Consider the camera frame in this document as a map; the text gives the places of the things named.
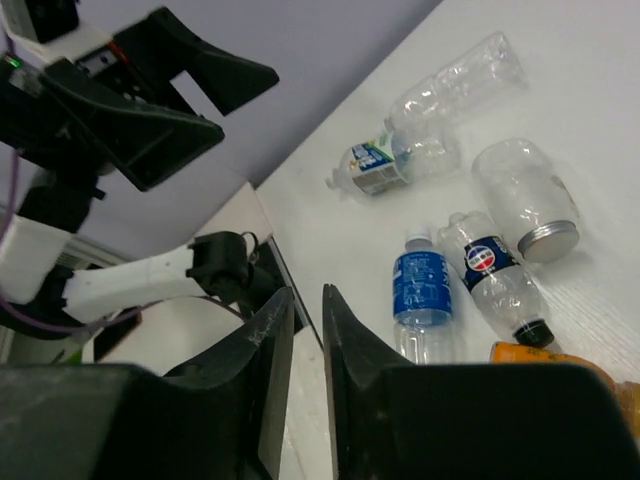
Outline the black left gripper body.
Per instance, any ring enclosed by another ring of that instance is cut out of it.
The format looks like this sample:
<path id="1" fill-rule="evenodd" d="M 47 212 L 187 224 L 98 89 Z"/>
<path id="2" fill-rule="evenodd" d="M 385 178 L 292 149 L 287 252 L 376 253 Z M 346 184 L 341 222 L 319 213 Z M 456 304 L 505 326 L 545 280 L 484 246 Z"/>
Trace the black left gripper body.
<path id="1" fill-rule="evenodd" d="M 66 111 L 47 93 L 42 71 L 10 52 L 1 55 L 1 141 L 46 170 L 113 170 L 89 150 Z M 71 64 L 96 82 L 144 103 L 142 82 L 120 58 L 114 40 Z"/>

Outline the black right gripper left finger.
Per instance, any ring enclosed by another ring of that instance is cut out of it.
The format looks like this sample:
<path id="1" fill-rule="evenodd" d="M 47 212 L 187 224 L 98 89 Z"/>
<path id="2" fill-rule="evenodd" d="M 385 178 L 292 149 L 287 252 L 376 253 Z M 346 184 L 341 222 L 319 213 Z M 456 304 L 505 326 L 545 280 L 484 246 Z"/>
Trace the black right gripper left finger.
<path id="1" fill-rule="evenodd" d="M 127 364 L 1 371 L 5 479 L 274 479 L 280 469 L 294 299 L 158 376 Z"/>

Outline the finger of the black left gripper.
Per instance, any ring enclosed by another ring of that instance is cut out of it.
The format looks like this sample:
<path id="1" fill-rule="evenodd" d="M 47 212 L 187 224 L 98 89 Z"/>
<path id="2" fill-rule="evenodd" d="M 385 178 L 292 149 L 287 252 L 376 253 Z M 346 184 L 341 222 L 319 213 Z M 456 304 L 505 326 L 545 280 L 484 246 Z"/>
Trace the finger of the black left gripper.
<path id="1" fill-rule="evenodd" d="M 46 67 L 40 79 L 92 154 L 140 191 L 160 185 L 224 140 L 222 128 L 206 118 L 128 100 L 66 59 Z"/>
<path id="2" fill-rule="evenodd" d="M 146 100 L 185 113 L 192 109 L 172 85 L 184 72 L 224 116 L 279 82 L 273 68 L 211 45 L 166 7 L 121 30 L 113 40 L 120 58 L 142 82 Z"/>

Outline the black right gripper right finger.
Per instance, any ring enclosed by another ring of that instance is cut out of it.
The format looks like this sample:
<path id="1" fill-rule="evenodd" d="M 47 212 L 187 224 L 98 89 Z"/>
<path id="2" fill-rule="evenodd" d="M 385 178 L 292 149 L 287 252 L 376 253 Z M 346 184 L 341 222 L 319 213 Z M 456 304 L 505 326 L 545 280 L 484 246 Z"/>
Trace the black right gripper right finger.
<path id="1" fill-rule="evenodd" d="M 338 479 L 635 479 L 613 395 L 567 364 L 415 365 L 323 290 Z"/>

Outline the blue label white cap bottle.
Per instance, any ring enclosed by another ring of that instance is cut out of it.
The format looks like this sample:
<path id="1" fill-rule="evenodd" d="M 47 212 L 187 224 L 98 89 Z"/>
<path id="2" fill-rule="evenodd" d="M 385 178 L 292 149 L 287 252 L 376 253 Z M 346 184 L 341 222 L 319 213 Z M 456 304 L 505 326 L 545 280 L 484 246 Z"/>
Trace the blue label white cap bottle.
<path id="1" fill-rule="evenodd" d="M 404 358 L 422 365 L 454 362 L 449 269 L 427 226 L 407 231 L 404 251 L 394 262 L 392 315 L 396 347 Z"/>

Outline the dark blue Pepsi label bottle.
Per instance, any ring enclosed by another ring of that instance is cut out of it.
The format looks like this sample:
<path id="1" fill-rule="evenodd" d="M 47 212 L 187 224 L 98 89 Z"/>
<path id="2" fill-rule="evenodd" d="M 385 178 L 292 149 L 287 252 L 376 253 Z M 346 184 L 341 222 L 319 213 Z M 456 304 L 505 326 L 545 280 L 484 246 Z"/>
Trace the dark blue Pepsi label bottle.
<path id="1" fill-rule="evenodd" d="M 541 292 L 486 214 L 452 214 L 437 245 L 501 338 L 534 348 L 554 342 Z"/>

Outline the orange juice bottle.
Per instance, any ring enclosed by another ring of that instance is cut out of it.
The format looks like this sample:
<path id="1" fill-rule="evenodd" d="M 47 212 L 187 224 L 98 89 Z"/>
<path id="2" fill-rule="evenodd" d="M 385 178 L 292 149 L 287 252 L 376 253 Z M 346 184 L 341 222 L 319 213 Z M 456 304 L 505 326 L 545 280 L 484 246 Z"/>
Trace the orange juice bottle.
<path id="1" fill-rule="evenodd" d="M 639 441 L 638 382 L 617 382 L 602 368 L 581 357 L 507 342 L 496 342 L 492 346 L 489 362 L 493 364 L 567 364 L 586 368 L 607 385 L 616 399 L 627 426 L 635 440 Z"/>

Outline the clear unlabelled plastic bottle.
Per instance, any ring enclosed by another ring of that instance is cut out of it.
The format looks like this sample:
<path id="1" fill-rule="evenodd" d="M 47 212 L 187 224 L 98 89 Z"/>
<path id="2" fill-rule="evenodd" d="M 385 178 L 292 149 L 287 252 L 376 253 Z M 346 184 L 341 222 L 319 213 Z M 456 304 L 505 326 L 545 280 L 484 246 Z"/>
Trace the clear unlabelled plastic bottle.
<path id="1" fill-rule="evenodd" d="M 496 31 L 402 93 L 384 119 L 389 130 L 431 118 L 454 120 L 527 85 L 506 35 Z"/>

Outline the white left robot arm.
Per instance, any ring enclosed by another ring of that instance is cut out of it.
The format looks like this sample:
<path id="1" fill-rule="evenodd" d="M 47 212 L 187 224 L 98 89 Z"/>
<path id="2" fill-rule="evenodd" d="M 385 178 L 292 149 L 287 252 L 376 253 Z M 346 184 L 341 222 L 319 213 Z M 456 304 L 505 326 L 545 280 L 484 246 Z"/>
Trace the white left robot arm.
<path id="1" fill-rule="evenodd" d="M 211 45 L 160 7 L 114 35 L 81 21 L 73 1 L 5 1 L 1 23 L 42 64 L 1 56 L 1 140 L 37 168 L 8 202 L 1 234 L 1 323 L 41 340 L 115 325 L 146 306 L 215 297 L 259 310 L 276 281 L 258 238 L 228 231 L 102 269 L 59 264 L 119 171 L 148 191 L 224 140 L 173 87 L 188 73 L 222 114 L 274 87 L 276 71 Z"/>

